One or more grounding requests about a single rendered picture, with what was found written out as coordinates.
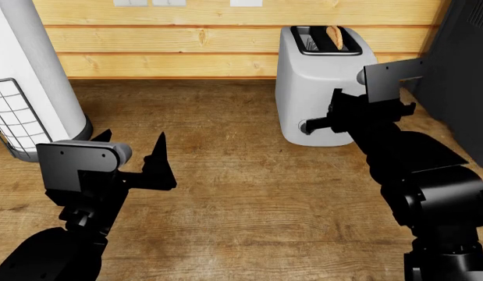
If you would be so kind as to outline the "toasted bread slice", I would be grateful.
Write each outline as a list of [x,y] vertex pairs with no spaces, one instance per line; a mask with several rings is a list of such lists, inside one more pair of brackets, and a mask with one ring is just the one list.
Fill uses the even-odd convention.
[[331,39],[332,43],[336,46],[339,51],[343,50],[343,36],[342,32],[336,25],[331,25],[326,27],[326,33]]

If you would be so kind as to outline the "white cylindrical appliance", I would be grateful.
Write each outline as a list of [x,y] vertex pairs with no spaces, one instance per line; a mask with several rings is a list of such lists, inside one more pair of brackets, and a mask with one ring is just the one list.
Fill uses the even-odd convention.
[[51,142],[88,140],[83,113],[32,0],[0,0],[0,79],[15,79]]

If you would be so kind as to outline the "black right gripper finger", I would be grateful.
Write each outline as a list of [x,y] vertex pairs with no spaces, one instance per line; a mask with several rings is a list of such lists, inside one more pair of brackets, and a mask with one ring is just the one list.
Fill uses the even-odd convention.
[[343,93],[342,88],[335,88],[329,105],[327,117],[330,118],[331,129],[334,133],[345,133],[351,128],[359,126],[365,116],[368,96]]
[[402,119],[404,116],[412,116],[416,109],[416,102],[408,102],[405,104],[400,99],[397,100],[396,103],[396,114],[398,115],[398,119]]

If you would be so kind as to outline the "black box appliance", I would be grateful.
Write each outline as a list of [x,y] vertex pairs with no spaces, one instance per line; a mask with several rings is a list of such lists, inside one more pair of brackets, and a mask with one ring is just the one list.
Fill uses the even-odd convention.
[[415,97],[483,168],[483,0],[452,0]]

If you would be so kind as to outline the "black toaster lever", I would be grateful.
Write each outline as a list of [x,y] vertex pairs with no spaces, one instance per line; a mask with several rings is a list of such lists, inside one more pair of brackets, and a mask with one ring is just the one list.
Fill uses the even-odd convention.
[[331,122],[327,117],[322,117],[319,119],[309,119],[306,121],[304,125],[305,125],[305,132],[307,134],[311,134],[315,130],[329,128],[331,126]]

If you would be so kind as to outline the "white two-slot toaster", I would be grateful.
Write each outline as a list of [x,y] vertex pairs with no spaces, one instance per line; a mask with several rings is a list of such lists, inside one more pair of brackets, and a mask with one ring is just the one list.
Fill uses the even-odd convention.
[[326,116],[333,91],[359,96],[365,86],[357,74],[378,62],[366,41],[354,30],[340,27],[343,47],[337,48],[325,26],[283,27],[275,83],[275,101],[282,135],[307,147],[339,147],[353,142],[348,133],[330,128],[306,135],[300,129],[309,119]]

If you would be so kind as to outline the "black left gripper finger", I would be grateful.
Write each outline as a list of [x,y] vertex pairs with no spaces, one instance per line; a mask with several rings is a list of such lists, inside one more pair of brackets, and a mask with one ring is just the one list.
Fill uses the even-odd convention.
[[96,137],[94,137],[91,141],[92,142],[110,142],[111,138],[112,138],[112,131],[110,129],[107,129],[104,132],[97,135]]
[[170,191],[177,182],[168,161],[165,133],[161,133],[151,154],[144,157],[141,173],[119,172],[129,189]]

